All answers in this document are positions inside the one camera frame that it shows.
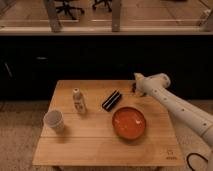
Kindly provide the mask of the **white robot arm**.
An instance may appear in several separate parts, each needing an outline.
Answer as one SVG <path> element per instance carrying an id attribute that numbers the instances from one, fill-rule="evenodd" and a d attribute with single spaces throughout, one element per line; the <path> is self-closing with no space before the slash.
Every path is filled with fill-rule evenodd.
<path id="1" fill-rule="evenodd" d="M 211 148 L 206 171 L 213 171 L 213 116 L 169 92 L 171 81 L 167 74 L 144 76 L 135 73 L 136 90 L 147 94 L 190 127 Z"/>

